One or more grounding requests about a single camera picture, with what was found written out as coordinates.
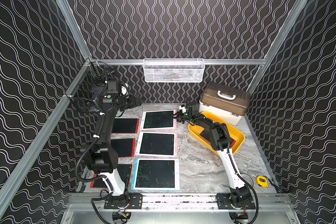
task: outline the drawing tablet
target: drawing tablet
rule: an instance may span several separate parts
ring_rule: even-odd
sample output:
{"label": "drawing tablet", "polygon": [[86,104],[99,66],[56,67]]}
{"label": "drawing tablet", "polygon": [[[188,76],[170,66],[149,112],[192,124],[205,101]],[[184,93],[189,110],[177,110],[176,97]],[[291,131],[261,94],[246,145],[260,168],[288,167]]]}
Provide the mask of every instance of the drawing tablet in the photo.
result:
{"label": "drawing tablet", "polygon": [[[209,136],[209,132],[207,130],[203,130],[201,133],[200,133],[200,136],[205,138],[205,140],[209,141],[210,142],[210,136]],[[235,140],[233,138],[230,138],[230,141],[231,141],[231,146],[233,147],[233,145],[235,144]]]}
{"label": "drawing tablet", "polygon": [[112,134],[137,134],[138,125],[138,118],[115,118]]}
{"label": "drawing tablet", "polygon": [[178,159],[136,159],[132,190],[179,190]]}
{"label": "drawing tablet", "polygon": [[116,150],[118,158],[133,157],[135,145],[135,138],[111,139],[111,146]]}
{"label": "drawing tablet", "polygon": [[177,120],[173,119],[173,115],[177,110],[155,110],[143,112],[140,129],[167,129],[176,128]]}
{"label": "drawing tablet", "polygon": [[140,132],[135,155],[177,157],[178,134]]}
{"label": "drawing tablet", "polygon": [[[117,171],[122,179],[122,181],[125,183],[126,188],[128,187],[129,178],[131,176],[132,172],[132,165],[131,164],[118,164]],[[102,179],[95,180],[91,183],[90,188],[107,188],[106,184],[103,182]]]}

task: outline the plastic tray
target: plastic tray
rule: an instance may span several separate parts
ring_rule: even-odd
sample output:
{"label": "plastic tray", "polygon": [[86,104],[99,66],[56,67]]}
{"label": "plastic tray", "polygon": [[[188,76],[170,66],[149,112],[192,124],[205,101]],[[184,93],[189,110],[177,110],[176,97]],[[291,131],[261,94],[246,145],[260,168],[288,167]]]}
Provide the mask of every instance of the plastic tray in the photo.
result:
{"label": "plastic tray", "polygon": [[[201,114],[204,114],[207,118],[213,120],[214,122],[219,122],[219,123],[224,123],[226,124],[230,137],[233,138],[236,142],[233,145],[233,147],[231,148],[233,150],[233,155],[239,150],[240,146],[242,145],[242,143],[245,141],[245,135],[239,131],[238,129],[236,129],[234,126],[224,122],[222,119],[220,119],[219,117],[217,117],[216,115],[212,114],[209,111],[204,111]],[[210,149],[213,153],[215,153],[215,155],[218,155],[218,153],[212,149],[212,147],[210,146],[210,142],[207,141],[206,139],[202,138],[200,136],[200,133],[204,130],[204,128],[200,127],[200,126],[192,126],[192,125],[188,125],[188,129],[189,129],[189,133],[196,138],[198,141],[200,141],[204,146],[206,146],[208,149]]]}

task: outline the wavy line pattern wall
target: wavy line pattern wall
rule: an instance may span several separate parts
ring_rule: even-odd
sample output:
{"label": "wavy line pattern wall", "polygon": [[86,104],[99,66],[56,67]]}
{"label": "wavy line pattern wall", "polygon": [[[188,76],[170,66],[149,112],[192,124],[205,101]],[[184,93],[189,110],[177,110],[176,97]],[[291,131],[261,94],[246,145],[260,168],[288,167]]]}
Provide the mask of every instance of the wavy line pattern wall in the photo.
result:
{"label": "wavy line pattern wall", "polygon": [[336,223],[336,1],[308,1],[248,117],[301,223]]}
{"label": "wavy line pattern wall", "polygon": [[[55,1],[0,1],[0,189],[83,62]],[[49,159],[47,153],[38,163]],[[58,179],[59,172],[52,173],[53,180]],[[60,186],[53,191],[60,191]],[[44,192],[33,192],[29,194],[35,200],[51,200]],[[22,204],[13,209],[23,212],[31,205],[31,196],[21,198]]]}
{"label": "wavy line pattern wall", "polygon": [[1,224],[60,223],[70,193],[76,191],[79,183],[74,168],[80,146],[90,140],[95,119],[96,116],[83,116],[69,106],[3,215]]}
{"label": "wavy line pattern wall", "polygon": [[295,0],[68,0],[94,58],[263,58]]}
{"label": "wavy line pattern wall", "polygon": [[203,89],[210,81],[246,91],[258,65],[206,66],[201,83],[146,83],[142,66],[118,66],[119,80],[130,86],[144,102],[199,102]]}

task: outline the gray marble surface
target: gray marble surface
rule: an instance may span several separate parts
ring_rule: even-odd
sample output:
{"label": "gray marble surface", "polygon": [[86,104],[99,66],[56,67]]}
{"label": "gray marble surface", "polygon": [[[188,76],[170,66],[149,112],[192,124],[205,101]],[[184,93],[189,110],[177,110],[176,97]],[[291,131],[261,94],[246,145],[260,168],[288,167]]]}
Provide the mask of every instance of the gray marble surface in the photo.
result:
{"label": "gray marble surface", "polygon": [[[142,118],[143,111],[178,109],[181,104],[143,104],[142,106],[128,109],[121,118]],[[235,126],[245,135],[245,141],[234,155],[239,171],[246,173],[254,180],[254,189],[260,193],[276,193],[276,190],[269,186],[260,187],[255,180],[258,175],[269,177],[269,173],[261,158],[258,148],[254,142],[251,132],[244,117]],[[178,159],[180,173],[180,191],[182,193],[224,193],[229,192],[228,176],[225,172],[222,161],[218,156],[206,148],[189,134],[188,124],[178,123],[175,129],[150,130],[150,132],[171,132],[178,133]],[[112,134],[111,139],[136,138],[137,134]],[[131,188],[134,164],[136,158],[157,158],[149,156],[135,156],[132,158],[119,158],[119,164],[132,164],[133,169],[130,177],[129,189]],[[84,192],[98,192],[101,189],[90,188],[88,184]],[[140,191],[140,192],[165,192],[165,191]]]}

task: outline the tape measure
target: tape measure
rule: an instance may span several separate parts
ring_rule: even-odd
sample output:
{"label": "tape measure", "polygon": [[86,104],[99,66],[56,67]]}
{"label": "tape measure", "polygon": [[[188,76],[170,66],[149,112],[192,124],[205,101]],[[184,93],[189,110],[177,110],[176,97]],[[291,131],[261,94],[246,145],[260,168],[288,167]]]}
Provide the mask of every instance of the tape measure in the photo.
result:
{"label": "tape measure", "polygon": [[264,176],[258,176],[256,178],[256,183],[259,185],[259,186],[262,186],[262,187],[269,187],[268,185],[268,179]]}

